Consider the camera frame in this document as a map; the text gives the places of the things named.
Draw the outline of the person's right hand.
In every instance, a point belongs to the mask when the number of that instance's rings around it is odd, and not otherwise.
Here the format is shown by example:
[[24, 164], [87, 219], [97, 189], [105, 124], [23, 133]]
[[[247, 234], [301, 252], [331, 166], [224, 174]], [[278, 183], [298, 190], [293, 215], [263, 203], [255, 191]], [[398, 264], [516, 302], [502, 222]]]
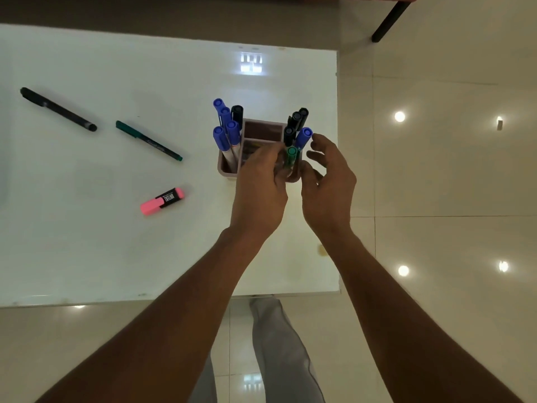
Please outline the person's right hand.
[[311, 142], [311, 149], [306, 155], [324, 167], [326, 173], [317, 189], [301, 189], [303, 215], [328, 249], [330, 243], [352, 235], [351, 205], [357, 179], [342, 153], [312, 154]]

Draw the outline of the person's left hand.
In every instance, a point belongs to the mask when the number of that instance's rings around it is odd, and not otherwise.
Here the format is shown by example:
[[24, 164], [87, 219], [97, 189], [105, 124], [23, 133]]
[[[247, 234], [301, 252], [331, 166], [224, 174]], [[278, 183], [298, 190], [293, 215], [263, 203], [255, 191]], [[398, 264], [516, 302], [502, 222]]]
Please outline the person's left hand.
[[239, 170], [230, 227], [261, 247], [283, 220], [286, 183], [248, 181], [248, 161]]

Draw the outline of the person's left forearm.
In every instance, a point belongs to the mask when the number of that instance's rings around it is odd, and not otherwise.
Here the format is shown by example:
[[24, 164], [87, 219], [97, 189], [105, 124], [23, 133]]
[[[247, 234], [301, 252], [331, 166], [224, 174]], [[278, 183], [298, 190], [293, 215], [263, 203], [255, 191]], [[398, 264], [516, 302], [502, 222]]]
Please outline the person's left forearm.
[[36, 403], [186, 403], [238, 281], [274, 228], [223, 230], [198, 262]]

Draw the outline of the person's right forearm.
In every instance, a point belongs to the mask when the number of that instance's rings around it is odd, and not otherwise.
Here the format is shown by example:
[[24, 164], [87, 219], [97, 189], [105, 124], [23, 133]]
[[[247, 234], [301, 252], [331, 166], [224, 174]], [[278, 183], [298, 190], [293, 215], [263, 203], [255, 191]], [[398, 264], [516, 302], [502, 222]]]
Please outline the person's right forearm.
[[313, 231], [340, 273], [393, 403], [523, 403], [420, 307], [350, 226]]

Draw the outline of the mauve pen holder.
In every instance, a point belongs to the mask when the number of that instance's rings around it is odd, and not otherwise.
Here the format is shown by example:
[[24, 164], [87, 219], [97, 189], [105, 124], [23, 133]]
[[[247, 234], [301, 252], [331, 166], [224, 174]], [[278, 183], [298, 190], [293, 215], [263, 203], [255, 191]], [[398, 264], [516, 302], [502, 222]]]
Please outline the mauve pen holder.
[[[219, 153], [217, 169], [220, 175], [230, 180], [236, 178], [237, 172], [244, 166], [245, 162], [255, 153], [255, 151], [263, 146], [278, 141], [284, 141], [284, 130], [286, 126], [285, 123], [281, 122], [244, 119], [241, 131], [241, 143], [237, 154], [237, 170], [232, 171], [223, 153]], [[275, 172], [278, 172], [279, 169], [286, 167], [289, 171], [286, 182], [298, 182], [300, 179], [299, 163], [302, 161], [302, 152], [298, 151], [292, 169], [288, 167], [286, 157], [286, 150], [284, 150], [283, 153], [279, 154], [274, 170]]]

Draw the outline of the pink highlighter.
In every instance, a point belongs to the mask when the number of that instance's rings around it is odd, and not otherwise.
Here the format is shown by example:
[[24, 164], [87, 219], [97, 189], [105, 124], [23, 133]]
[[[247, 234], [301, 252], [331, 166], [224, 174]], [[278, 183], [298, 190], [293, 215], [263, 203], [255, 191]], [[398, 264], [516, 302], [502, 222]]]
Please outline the pink highlighter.
[[144, 216], [149, 216], [159, 212], [174, 203], [177, 203], [185, 198], [184, 192], [180, 188], [173, 188], [165, 193], [146, 201], [140, 205], [140, 211]]

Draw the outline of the slim green pen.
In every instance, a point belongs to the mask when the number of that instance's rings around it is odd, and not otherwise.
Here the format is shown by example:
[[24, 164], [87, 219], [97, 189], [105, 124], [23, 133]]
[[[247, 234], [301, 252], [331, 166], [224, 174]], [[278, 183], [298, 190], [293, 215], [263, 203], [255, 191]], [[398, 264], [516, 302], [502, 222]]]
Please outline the slim green pen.
[[173, 151], [173, 150], [165, 147], [164, 145], [156, 142], [155, 140], [153, 140], [150, 137], [144, 135], [143, 133], [141, 133], [137, 129], [132, 128], [131, 126], [127, 125], [124, 122], [116, 121], [116, 128], [119, 129], [120, 131], [130, 135], [131, 137], [133, 137], [135, 139], [139, 139], [139, 140], [149, 144], [150, 146], [158, 149], [159, 151], [161, 151], [165, 155], [173, 158], [176, 161], [181, 162], [183, 160], [183, 157], [181, 155], [179, 155], [178, 153], [176, 153], [175, 151]]

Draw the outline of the black furniture leg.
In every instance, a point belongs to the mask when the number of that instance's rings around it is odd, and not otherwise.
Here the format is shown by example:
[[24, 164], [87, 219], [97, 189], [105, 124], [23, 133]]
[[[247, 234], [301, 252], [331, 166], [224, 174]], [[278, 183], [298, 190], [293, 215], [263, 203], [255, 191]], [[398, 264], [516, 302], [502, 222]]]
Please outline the black furniture leg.
[[372, 43], [379, 43], [380, 40], [388, 33], [395, 22], [401, 17], [405, 10], [411, 5], [412, 1], [397, 1], [386, 18], [381, 22], [378, 28], [371, 36]]

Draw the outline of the person's right leg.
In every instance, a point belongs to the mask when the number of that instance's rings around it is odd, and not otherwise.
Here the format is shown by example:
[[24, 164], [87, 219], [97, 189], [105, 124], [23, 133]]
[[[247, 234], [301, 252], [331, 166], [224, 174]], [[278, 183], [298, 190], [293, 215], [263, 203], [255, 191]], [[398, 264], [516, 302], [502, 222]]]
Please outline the person's right leg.
[[252, 344], [266, 403], [326, 403], [312, 360], [276, 297], [250, 300]]

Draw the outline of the person's leg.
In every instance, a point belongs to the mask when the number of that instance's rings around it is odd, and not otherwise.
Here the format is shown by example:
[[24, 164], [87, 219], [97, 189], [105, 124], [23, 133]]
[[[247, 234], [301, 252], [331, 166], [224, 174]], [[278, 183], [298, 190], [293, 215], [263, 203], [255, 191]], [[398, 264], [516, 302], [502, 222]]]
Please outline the person's leg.
[[218, 403], [214, 369], [210, 353], [187, 403]]
[[312, 360], [276, 297], [250, 300], [252, 344], [266, 403], [326, 403]]

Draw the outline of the long black pen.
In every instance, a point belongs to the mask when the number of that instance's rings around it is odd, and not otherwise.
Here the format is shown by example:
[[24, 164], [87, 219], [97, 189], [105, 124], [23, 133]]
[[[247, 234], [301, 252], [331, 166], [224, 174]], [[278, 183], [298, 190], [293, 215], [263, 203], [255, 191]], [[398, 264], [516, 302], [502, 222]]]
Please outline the long black pen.
[[22, 87], [20, 89], [20, 94], [22, 95], [23, 98], [25, 98], [26, 100], [34, 103], [35, 105], [37, 106], [40, 106], [40, 107], [44, 107], [44, 108], [47, 108], [49, 109], [50, 111], [53, 111], [54, 113], [62, 116], [63, 118], [91, 131], [91, 132], [96, 132], [98, 127], [84, 119], [83, 117], [67, 110], [66, 108], [63, 108], [62, 106], [60, 106], [59, 104], [51, 101], [50, 99], [32, 91], [31, 89], [27, 88], [27, 87]]

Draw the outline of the person's left leg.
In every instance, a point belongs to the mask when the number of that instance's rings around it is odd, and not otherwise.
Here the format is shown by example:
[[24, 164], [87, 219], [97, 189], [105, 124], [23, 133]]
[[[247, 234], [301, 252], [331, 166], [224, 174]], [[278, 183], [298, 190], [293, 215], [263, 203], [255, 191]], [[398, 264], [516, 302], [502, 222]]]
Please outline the person's left leg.
[[187, 403], [218, 403], [214, 369], [210, 353]]

